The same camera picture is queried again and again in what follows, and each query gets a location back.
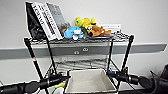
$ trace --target toy figure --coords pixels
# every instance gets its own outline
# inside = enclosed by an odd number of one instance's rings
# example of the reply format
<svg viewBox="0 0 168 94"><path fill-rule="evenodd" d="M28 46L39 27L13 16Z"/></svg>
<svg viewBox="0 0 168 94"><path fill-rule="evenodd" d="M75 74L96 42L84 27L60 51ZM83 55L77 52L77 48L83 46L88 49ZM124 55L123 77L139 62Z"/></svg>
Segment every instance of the toy figure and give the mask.
<svg viewBox="0 0 168 94"><path fill-rule="evenodd" d="M89 37L95 37L95 36L99 36L99 35L110 35L111 30L105 31L105 29L103 29L103 27L98 27L96 25L93 25L92 30L87 30L87 33L88 33Z"/></svg>

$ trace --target black wire shelf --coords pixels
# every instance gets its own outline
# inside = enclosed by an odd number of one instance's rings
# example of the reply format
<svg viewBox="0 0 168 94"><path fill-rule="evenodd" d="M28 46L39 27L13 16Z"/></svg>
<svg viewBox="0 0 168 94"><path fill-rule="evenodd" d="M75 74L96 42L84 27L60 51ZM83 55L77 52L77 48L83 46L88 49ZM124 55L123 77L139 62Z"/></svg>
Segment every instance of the black wire shelf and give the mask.
<svg viewBox="0 0 168 94"><path fill-rule="evenodd" d="M101 42L124 42L128 41L129 36L123 33L112 33L109 36L98 36L98 37L86 37L78 40L73 40L72 38L63 38L61 40L51 40L50 44L72 44L72 43L101 43ZM47 44L46 40L34 40L32 38L29 39L32 45L36 44Z"/></svg>

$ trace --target book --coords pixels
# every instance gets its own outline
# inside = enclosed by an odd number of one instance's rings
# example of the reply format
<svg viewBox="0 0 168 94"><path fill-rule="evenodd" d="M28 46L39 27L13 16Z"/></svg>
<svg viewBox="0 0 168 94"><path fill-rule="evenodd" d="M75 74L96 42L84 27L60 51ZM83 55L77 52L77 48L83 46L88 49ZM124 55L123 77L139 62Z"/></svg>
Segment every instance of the book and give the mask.
<svg viewBox="0 0 168 94"><path fill-rule="evenodd" d="M58 30L56 22L54 21L54 18L53 18L53 16L52 16L52 14L51 14L51 12L50 12L50 10L49 10L49 8L48 8L46 3L44 4L43 8L44 8L46 16L47 16L47 18L49 20L49 23L51 24L51 27L52 27L52 29L54 30L54 32L55 32L55 34L57 36L57 39L58 40L63 39L61 34L60 34L60 31Z"/></svg>
<svg viewBox="0 0 168 94"><path fill-rule="evenodd" d="M54 18L54 21L56 22L57 27L59 31L61 32L61 35L63 36L66 29L70 27L70 24L65 23L64 17L61 13L59 6L49 4L49 3L47 3L47 6L50 9L50 12Z"/></svg>
<svg viewBox="0 0 168 94"><path fill-rule="evenodd" d="M49 23L47 15L44 11L44 8L43 8L44 4L34 2L34 3L31 4L31 6L32 6L32 8L33 8L33 10L34 10L42 28L43 28L43 30L45 32L48 40L50 41L50 40L56 39L57 36L56 36L54 30L52 29L52 26Z"/></svg>

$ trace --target plush toy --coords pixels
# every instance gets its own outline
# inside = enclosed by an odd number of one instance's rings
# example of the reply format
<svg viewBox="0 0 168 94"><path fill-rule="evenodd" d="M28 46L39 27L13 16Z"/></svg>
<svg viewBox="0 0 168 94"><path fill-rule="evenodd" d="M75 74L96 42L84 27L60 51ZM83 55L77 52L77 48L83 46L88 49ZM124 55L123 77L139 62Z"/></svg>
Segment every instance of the plush toy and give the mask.
<svg viewBox="0 0 168 94"><path fill-rule="evenodd" d="M98 27L96 25L93 25L92 30L87 30L87 33L88 33L89 37L95 37L95 36L99 36L99 35L110 35L111 30L105 31L105 29L103 29L103 27Z"/></svg>
<svg viewBox="0 0 168 94"><path fill-rule="evenodd" d="M83 38L83 32L78 26L72 26L64 32L64 37L77 40L78 38Z"/></svg>

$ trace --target blue plush toy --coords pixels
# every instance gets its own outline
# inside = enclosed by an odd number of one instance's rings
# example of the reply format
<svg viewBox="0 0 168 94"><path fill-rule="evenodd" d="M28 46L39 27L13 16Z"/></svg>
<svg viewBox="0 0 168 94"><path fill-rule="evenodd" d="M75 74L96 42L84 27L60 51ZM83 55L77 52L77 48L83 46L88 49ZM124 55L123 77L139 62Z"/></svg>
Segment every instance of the blue plush toy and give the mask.
<svg viewBox="0 0 168 94"><path fill-rule="evenodd" d="M79 28L78 26L72 26L64 32L64 37L65 38L72 38L73 37L73 39L74 39L74 37L77 37L77 39L83 38L83 32L82 32L81 28Z"/></svg>

